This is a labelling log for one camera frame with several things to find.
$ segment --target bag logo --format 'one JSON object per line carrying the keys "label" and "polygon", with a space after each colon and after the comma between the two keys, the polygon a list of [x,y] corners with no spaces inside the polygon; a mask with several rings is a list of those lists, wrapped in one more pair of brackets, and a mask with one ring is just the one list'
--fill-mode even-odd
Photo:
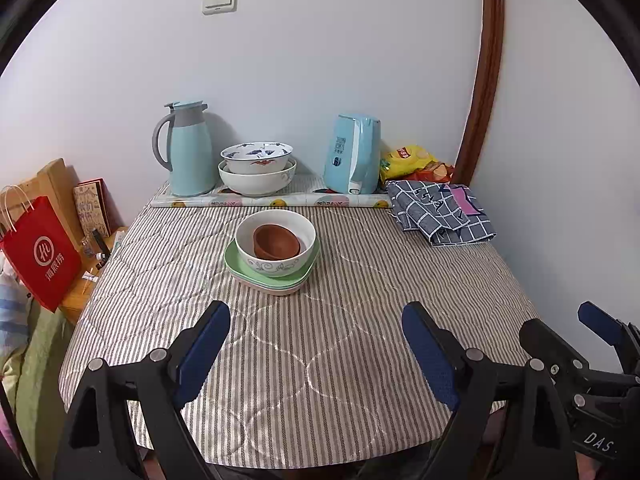
{"label": "bag logo", "polygon": [[53,261],[53,242],[49,237],[41,236],[33,246],[33,256],[40,266],[48,266]]}

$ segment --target white bag handle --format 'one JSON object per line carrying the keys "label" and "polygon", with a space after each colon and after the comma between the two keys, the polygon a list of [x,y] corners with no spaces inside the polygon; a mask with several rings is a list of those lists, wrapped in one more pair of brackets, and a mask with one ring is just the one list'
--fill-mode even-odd
{"label": "white bag handle", "polygon": [[[9,190],[11,190],[11,188],[15,188],[20,190],[20,192],[24,195],[24,197],[27,199],[27,202],[29,202],[29,205],[31,206],[31,209],[35,210],[35,208],[33,207],[33,204],[31,203],[31,200],[29,200],[29,197],[27,196],[27,194],[24,192],[24,190],[20,187],[20,186],[14,186],[13,184],[9,185],[9,186],[4,186],[1,190],[0,193],[3,193],[5,189],[9,188]],[[9,214],[9,208],[6,205],[6,196],[9,194],[9,191],[7,191],[4,194],[4,209],[2,210],[2,218],[4,218],[4,216],[6,216],[9,219],[9,224],[11,225],[11,229],[14,230],[14,232],[18,232],[18,229],[15,228],[14,225],[14,221],[11,220],[11,215]],[[22,200],[20,200],[20,203],[22,204],[22,207],[24,208],[25,211],[27,211],[27,207],[24,205],[24,202]]]}

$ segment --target red paper bag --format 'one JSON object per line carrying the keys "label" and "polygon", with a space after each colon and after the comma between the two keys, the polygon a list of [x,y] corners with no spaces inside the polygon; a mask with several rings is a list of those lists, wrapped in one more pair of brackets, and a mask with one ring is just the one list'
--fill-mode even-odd
{"label": "red paper bag", "polygon": [[80,255],[49,198],[39,196],[29,204],[17,221],[9,218],[11,227],[0,240],[0,250],[36,300],[54,312],[78,276]]}

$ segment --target white bowl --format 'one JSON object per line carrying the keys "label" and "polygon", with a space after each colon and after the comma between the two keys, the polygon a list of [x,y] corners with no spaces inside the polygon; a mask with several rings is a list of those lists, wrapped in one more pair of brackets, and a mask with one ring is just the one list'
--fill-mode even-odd
{"label": "white bowl", "polygon": [[296,173],[296,161],[286,162],[286,168],[276,173],[262,175],[241,175],[229,173],[227,162],[223,160],[218,165],[220,178],[225,186],[244,196],[270,196],[285,187]]}
{"label": "white bowl", "polygon": [[284,170],[293,148],[281,142],[245,142],[220,152],[230,173],[243,175],[276,173]]}
{"label": "white bowl", "polygon": [[[300,242],[300,254],[275,262],[261,260],[254,253],[254,231],[265,224],[287,228]],[[316,229],[305,217],[287,209],[265,209],[240,222],[236,229],[236,245],[244,262],[255,272],[265,276],[287,276],[299,270],[311,257],[316,242]]]}

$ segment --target gray thermos handle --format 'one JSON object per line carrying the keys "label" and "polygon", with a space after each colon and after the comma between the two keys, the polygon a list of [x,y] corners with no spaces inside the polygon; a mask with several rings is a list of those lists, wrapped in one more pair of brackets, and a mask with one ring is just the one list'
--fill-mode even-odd
{"label": "gray thermos handle", "polygon": [[173,168],[171,167],[171,163],[167,162],[166,160],[162,159],[162,155],[160,155],[160,149],[158,148],[158,135],[160,135],[160,128],[162,128],[162,125],[164,123],[168,123],[171,119],[173,119],[175,117],[175,112],[171,112],[169,115],[163,117],[162,119],[160,119],[160,122],[158,124],[156,124],[156,128],[154,129],[154,135],[153,137],[151,137],[151,148],[154,150],[154,155],[156,156],[156,160],[162,164],[165,168],[167,168],[169,171],[173,171]]}

